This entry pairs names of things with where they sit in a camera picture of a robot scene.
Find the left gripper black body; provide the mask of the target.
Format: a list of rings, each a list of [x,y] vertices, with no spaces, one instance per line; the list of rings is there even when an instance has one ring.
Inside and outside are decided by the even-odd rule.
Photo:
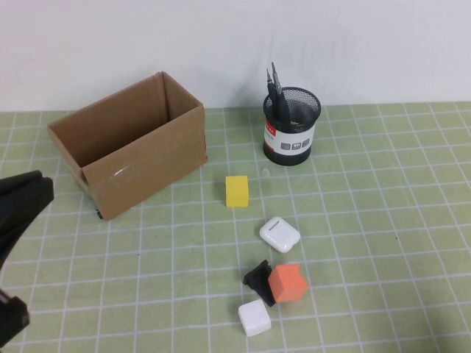
[[[27,305],[17,296],[10,297],[1,290],[1,346],[5,346],[30,323]]]

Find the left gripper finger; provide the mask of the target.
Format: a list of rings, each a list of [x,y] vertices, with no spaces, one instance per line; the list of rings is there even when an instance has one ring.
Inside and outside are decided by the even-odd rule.
[[[50,177],[1,195],[1,266],[29,225],[54,199]]]
[[[0,194],[5,196],[12,193],[30,182],[35,182],[43,178],[40,171],[29,171],[15,176],[9,176],[0,180]]]

